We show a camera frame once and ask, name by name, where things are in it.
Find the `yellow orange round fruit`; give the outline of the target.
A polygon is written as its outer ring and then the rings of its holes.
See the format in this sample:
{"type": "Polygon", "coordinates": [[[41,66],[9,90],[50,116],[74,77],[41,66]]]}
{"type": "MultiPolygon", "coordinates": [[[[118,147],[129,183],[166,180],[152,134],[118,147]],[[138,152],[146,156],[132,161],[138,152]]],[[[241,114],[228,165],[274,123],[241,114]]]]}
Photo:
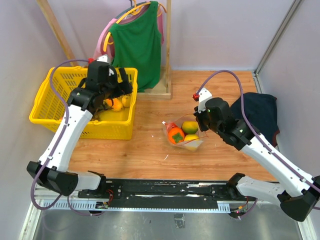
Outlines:
{"type": "Polygon", "coordinates": [[[121,102],[125,108],[129,108],[131,106],[131,96],[129,95],[123,96],[121,99],[121,102]]]}

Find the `orange bell pepper toy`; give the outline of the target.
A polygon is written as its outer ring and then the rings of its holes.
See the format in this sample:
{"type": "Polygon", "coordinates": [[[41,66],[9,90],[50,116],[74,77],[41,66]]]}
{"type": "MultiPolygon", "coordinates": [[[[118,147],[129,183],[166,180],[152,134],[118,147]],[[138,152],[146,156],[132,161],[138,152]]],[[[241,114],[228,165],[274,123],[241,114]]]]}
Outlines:
{"type": "Polygon", "coordinates": [[[114,112],[120,112],[123,109],[123,104],[118,98],[106,99],[105,103],[114,112]]]}

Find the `green yellow mango toy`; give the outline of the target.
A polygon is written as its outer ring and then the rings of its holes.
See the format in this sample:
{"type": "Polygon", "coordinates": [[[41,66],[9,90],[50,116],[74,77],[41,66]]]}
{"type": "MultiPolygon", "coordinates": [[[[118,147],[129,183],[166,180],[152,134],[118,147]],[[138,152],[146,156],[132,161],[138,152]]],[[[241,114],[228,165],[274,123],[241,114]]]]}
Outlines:
{"type": "Polygon", "coordinates": [[[197,133],[199,126],[196,121],[184,121],[181,128],[187,135],[194,135],[197,133]]]}

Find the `yellow lemon toy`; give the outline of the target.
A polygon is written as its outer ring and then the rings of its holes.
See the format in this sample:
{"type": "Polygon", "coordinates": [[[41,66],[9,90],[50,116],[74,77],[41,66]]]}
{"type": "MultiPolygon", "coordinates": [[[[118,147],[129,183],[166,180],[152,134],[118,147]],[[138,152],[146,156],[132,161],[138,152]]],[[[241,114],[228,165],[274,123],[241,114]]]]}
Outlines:
{"type": "Polygon", "coordinates": [[[184,141],[185,143],[183,146],[190,151],[195,151],[202,143],[197,134],[187,134],[184,138],[184,141]]]}

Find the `clear orange zip bag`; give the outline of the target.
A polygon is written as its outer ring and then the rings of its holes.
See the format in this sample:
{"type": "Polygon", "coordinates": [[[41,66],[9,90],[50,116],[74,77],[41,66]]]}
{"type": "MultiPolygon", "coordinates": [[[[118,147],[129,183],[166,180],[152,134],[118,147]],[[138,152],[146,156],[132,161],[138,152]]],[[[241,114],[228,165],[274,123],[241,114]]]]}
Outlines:
{"type": "Polygon", "coordinates": [[[208,138],[206,132],[200,130],[192,114],[183,115],[175,120],[162,121],[162,126],[170,145],[192,152],[196,151],[208,138]]]}

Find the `orange persimmon toy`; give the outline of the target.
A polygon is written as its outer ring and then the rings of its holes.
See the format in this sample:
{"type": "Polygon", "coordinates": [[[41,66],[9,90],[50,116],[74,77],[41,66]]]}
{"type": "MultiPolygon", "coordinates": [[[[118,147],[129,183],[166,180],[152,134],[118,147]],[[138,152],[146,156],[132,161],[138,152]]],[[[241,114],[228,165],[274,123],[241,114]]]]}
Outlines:
{"type": "Polygon", "coordinates": [[[173,127],[167,134],[168,139],[173,144],[178,144],[184,141],[185,133],[180,127],[173,127]]]}

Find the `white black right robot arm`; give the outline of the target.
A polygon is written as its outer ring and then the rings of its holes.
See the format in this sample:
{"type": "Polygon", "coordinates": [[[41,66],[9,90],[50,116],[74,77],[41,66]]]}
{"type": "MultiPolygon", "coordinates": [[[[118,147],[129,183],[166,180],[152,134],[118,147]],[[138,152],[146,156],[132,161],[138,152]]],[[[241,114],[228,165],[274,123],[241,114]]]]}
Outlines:
{"type": "Polygon", "coordinates": [[[242,196],[272,203],[291,219],[303,222],[320,200],[320,178],[302,171],[261,134],[255,135],[242,119],[235,119],[229,104],[220,97],[195,94],[198,102],[194,116],[202,132],[211,130],[227,144],[255,159],[277,183],[235,173],[227,182],[226,193],[232,200],[242,196]]]}

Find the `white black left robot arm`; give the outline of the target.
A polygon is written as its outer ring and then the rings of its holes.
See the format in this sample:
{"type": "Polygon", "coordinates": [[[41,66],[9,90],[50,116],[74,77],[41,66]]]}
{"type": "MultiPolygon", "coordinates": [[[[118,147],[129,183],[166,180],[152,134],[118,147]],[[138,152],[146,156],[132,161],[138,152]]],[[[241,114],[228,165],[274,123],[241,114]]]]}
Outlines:
{"type": "Polygon", "coordinates": [[[38,161],[30,161],[27,172],[32,176],[31,192],[40,185],[62,196],[74,191],[89,190],[96,198],[107,193],[105,176],[96,172],[69,172],[74,148],[94,113],[105,99],[131,94],[133,85],[123,67],[114,68],[103,60],[89,63],[87,75],[63,101],[65,113],[62,121],[38,161]]]}

